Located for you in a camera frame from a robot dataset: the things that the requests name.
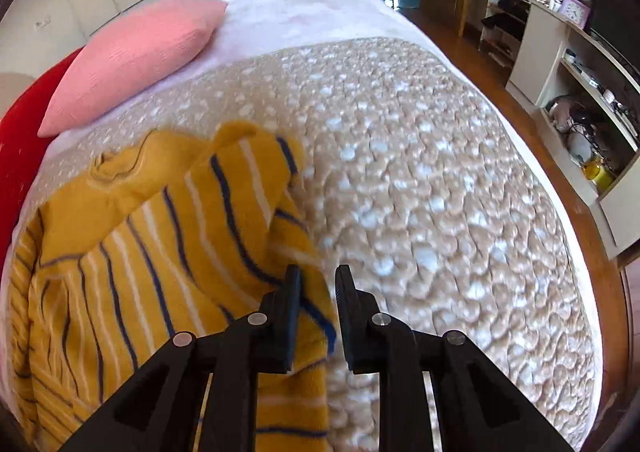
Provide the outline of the yellow striped knit sweater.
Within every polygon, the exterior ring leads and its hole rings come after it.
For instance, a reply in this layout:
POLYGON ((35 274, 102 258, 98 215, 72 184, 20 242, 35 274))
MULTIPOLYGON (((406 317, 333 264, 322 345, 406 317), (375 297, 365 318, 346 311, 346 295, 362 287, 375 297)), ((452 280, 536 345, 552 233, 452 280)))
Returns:
POLYGON ((293 264, 294 364, 259 379, 256 446, 328 448, 335 315, 291 194, 304 167, 298 141, 250 122, 212 140, 151 131, 36 209, 4 282, 6 393, 30 446, 58 450, 168 339, 254 313, 293 264))

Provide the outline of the beige spotted quilt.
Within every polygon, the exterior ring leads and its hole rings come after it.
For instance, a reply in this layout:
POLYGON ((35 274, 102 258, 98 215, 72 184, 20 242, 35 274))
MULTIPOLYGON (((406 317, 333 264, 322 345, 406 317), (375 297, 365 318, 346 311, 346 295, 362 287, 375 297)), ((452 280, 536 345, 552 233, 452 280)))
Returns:
POLYGON ((90 159, 153 128, 283 129, 309 164, 296 194, 322 263, 421 331, 465 331, 574 448, 601 398, 589 272, 526 143, 446 61, 398 38, 295 47, 154 90, 49 149, 32 215, 90 159))

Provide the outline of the yellow jar on shelf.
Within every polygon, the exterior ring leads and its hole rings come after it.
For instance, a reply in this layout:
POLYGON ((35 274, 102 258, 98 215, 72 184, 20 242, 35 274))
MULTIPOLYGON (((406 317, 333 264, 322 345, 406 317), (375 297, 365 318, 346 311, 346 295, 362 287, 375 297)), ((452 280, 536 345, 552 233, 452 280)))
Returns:
POLYGON ((616 178, 602 157, 593 157, 582 165, 582 174, 596 186, 599 193, 608 191, 616 178))

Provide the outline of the red embroidered pillow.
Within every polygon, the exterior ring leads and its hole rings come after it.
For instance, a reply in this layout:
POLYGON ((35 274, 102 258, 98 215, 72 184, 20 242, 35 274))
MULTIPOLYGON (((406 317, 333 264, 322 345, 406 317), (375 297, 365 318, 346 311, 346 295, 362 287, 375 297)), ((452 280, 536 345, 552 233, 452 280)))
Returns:
POLYGON ((81 52, 78 48, 55 64, 18 97, 2 117, 0 128, 1 264, 20 218, 26 194, 53 137, 37 133, 49 101, 62 77, 81 52))

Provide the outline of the white shelf unit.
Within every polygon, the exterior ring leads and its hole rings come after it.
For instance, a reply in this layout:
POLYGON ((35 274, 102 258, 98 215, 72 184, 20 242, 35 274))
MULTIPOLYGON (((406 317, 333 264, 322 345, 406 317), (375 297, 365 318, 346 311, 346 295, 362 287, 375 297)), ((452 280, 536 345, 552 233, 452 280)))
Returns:
POLYGON ((506 90, 533 118, 556 164, 590 208, 606 253, 639 243, 639 83, 598 41, 533 0, 506 90), (602 157, 605 193, 582 174, 602 157))

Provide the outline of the pink ribbed cushion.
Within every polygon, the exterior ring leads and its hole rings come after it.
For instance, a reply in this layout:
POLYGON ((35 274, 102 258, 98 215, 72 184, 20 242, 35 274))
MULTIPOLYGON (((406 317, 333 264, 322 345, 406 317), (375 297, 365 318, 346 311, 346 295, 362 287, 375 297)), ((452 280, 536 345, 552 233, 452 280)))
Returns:
POLYGON ((226 9, 217 0, 160 0, 99 30, 55 88, 38 136, 85 126, 180 70, 205 48, 226 9))

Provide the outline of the pink alarm clock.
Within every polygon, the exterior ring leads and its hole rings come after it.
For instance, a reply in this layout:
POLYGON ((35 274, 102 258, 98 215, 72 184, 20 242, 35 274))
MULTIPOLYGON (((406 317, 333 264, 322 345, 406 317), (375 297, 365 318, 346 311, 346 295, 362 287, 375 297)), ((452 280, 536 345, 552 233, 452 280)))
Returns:
POLYGON ((584 30, 588 22, 591 8, 579 0, 562 0, 559 14, 580 30, 584 30))

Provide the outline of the black television screen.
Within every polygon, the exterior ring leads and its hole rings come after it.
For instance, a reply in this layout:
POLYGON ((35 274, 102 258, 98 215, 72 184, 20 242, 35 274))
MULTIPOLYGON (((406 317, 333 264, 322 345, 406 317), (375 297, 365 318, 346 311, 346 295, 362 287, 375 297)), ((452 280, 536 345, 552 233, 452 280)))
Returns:
POLYGON ((590 30, 639 72, 639 6, 634 0, 596 0, 590 30))

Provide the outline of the white pink bed sheet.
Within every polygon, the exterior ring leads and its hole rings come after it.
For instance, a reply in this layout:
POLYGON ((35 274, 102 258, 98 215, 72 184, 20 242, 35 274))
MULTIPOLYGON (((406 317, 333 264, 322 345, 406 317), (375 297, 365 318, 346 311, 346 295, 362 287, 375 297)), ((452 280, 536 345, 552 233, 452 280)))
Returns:
MULTIPOLYGON (((434 53, 443 61, 446 61, 447 64, 450 64, 454 69, 454 73, 470 83, 486 98, 437 48, 431 38, 423 34, 409 20, 399 15, 398 12, 394 12, 388 8, 381 0, 223 0, 223 2, 227 4, 224 21, 214 32, 212 38, 201 53, 180 70, 171 73, 167 78, 160 80, 160 82, 157 82, 153 86, 145 88, 141 93, 128 99, 116 109, 128 106, 132 101, 142 98, 154 92, 154 90, 162 90, 170 85, 181 83, 193 78, 193 76, 200 75, 224 64, 233 64, 233 62, 271 54, 282 49, 359 40, 359 38, 398 38, 398 40, 419 45, 434 53)), ((66 133, 58 136, 54 142, 50 143, 46 153, 44 153, 42 162, 55 142, 63 139, 78 140, 85 129, 103 119, 107 114, 108 113, 98 117, 85 126, 78 127, 73 131, 66 131, 66 133)), ((99 157, 104 157, 104 155, 111 153, 119 153, 122 150, 139 145, 143 138, 151 133, 151 131, 180 131, 180 133, 183 134, 205 140, 212 140, 221 125, 239 121, 250 122, 271 131, 271 129, 249 120, 226 121, 221 123, 213 134, 205 136, 186 133, 175 127, 153 128, 143 134, 138 140, 131 142, 122 149, 107 149, 101 151, 98 155, 90 159, 87 166, 83 168, 78 175, 85 172, 99 157)), ((298 141, 303 148, 305 167, 298 183, 292 188, 291 194, 300 215, 303 217, 311 241, 314 243, 320 270, 323 278, 326 280, 326 286, 328 287, 335 315, 335 345, 331 354, 326 358, 326 401, 328 402, 329 409, 329 446, 325 451, 372 451, 380 442, 380 420, 378 419, 380 383, 378 383, 378 378, 373 374, 356 376, 347 370, 347 366, 343 360, 341 332, 338 328, 335 311, 334 270, 341 265, 347 265, 350 270, 352 270, 352 266, 341 263, 328 267, 322 263, 320 247, 318 243, 314 241, 309 225, 304 218, 303 210, 295 200, 296 194, 298 194, 304 186, 309 157, 306 154, 303 142, 301 142, 297 136, 283 131, 283 129, 276 129, 273 133, 279 133, 286 137, 293 138, 298 141)), ((12 241, 8 253, 6 253, 6 260, 4 261, 2 270, 1 399, 12 413, 12 403, 6 393, 6 379, 8 378, 6 344, 8 343, 9 330, 8 298, 6 298, 6 286, 4 282, 6 282, 6 279, 8 279, 10 275, 9 268, 16 240, 26 223, 32 218, 32 215, 24 215, 21 210, 20 218, 12 233, 12 241)))

